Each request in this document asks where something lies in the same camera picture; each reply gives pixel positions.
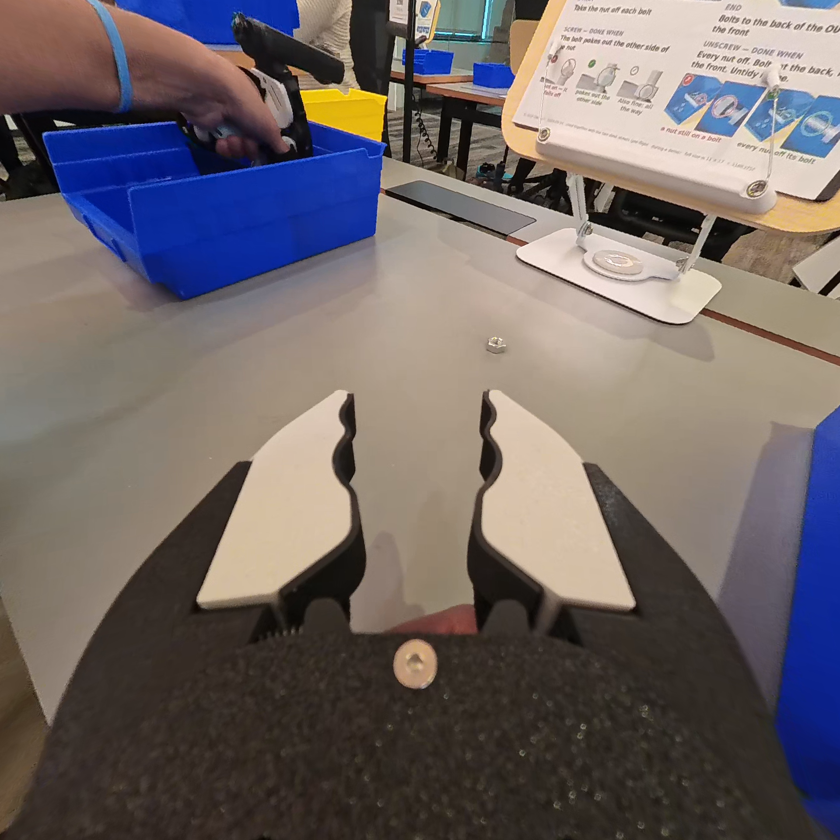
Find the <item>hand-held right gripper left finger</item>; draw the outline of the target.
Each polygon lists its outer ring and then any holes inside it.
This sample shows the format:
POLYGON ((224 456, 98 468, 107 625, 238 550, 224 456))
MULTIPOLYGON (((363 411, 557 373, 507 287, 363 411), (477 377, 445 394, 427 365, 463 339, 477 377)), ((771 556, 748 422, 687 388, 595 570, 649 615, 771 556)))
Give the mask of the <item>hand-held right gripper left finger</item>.
POLYGON ((200 609, 273 606, 302 619, 325 598, 350 614, 365 571, 354 436, 354 396, 335 391, 257 450, 197 594, 200 609))

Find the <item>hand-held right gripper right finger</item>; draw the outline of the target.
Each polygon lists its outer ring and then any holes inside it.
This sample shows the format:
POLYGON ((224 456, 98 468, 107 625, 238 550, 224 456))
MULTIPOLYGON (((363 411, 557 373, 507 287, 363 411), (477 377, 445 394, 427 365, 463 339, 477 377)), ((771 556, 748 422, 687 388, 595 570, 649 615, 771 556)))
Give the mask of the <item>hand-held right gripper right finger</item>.
POLYGON ((484 622, 513 601, 529 622, 565 607, 629 614, 637 605, 582 457, 502 391, 481 397, 468 574, 484 622))

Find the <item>blue bin with black divider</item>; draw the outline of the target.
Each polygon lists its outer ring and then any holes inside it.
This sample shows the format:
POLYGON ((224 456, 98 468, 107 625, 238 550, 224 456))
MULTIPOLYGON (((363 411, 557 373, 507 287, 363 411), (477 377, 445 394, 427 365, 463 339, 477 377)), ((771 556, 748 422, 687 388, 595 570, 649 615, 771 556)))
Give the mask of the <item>blue bin with black divider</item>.
POLYGON ((317 123, 313 156, 246 166, 175 122, 43 139, 73 216, 122 263, 188 300, 372 237, 385 146, 317 123))

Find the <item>person's left forearm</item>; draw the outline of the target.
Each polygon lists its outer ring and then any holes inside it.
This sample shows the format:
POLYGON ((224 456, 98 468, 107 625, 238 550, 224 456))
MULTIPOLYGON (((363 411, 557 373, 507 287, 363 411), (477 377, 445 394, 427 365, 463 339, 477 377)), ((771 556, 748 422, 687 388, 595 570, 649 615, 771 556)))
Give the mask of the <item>person's left forearm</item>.
MULTIPOLYGON (((128 54, 134 97, 189 44, 146 17, 105 5, 128 54)), ((1 8, 2 112, 115 111, 112 51, 88 2, 2 2, 1 8)))

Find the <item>person's left hand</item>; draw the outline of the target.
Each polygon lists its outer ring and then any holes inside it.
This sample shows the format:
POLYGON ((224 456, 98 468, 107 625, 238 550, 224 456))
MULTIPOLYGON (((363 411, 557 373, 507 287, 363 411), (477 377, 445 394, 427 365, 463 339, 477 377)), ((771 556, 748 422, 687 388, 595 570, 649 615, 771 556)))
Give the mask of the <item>person's left hand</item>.
POLYGON ((214 52, 202 45, 184 47, 161 71, 160 109, 179 112, 207 132, 224 125, 232 129, 232 134, 216 141, 218 154, 257 161, 265 150, 289 151, 253 82, 214 52))

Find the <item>yellow plastic bin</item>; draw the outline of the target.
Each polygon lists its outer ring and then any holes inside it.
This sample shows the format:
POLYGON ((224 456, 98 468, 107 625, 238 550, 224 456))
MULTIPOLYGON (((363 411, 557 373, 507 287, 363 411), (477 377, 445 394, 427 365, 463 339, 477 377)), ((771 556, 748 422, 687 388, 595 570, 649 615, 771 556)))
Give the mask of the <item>yellow plastic bin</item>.
POLYGON ((387 97, 350 89, 304 90, 301 99, 308 120, 367 140, 381 141, 385 127, 387 97))

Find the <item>blue plastic bin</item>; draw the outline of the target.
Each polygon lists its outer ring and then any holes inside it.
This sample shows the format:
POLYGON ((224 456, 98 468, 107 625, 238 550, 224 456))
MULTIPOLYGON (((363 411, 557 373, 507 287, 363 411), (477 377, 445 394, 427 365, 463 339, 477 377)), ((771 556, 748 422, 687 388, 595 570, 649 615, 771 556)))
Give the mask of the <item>blue plastic bin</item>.
POLYGON ((300 27, 296 1, 117 1, 115 4, 205 45, 233 45, 232 22, 238 13, 289 36, 300 27))
POLYGON ((839 410, 815 428, 776 731, 811 818, 839 837, 839 410))

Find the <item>blue wristband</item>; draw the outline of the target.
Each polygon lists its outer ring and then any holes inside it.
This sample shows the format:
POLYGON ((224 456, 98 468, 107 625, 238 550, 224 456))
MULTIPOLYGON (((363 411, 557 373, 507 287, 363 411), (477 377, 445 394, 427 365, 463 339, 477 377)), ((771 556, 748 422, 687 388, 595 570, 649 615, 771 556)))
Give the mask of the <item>blue wristband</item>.
POLYGON ((112 58, 119 84, 119 103, 115 113, 124 114, 131 110, 133 104, 133 82, 130 73, 128 54, 119 32, 119 28, 106 5, 100 1, 87 1, 98 16, 106 32, 112 51, 112 58))

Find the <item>black flat pad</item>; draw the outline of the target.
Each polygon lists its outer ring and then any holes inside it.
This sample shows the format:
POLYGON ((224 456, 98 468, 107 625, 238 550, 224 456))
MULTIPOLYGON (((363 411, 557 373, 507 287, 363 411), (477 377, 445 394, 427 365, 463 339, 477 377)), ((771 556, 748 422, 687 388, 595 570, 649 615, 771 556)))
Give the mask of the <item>black flat pad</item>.
POLYGON ((384 194, 502 238, 536 222, 531 216, 431 182, 413 181, 386 187, 384 194))

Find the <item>instruction board on white stand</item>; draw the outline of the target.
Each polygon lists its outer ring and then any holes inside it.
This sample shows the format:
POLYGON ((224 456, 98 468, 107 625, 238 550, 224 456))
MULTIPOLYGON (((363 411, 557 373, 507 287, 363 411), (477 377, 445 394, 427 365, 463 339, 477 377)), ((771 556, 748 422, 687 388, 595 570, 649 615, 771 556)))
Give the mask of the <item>instruction board on white stand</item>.
POLYGON ((525 264, 632 312, 690 323, 714 223, 838 229, 838 2, 549 2, 502 113, 512 151, 566 173, 574 226, 525 264), (700 215, 687 255, 593 223, 585 179, 700 215))

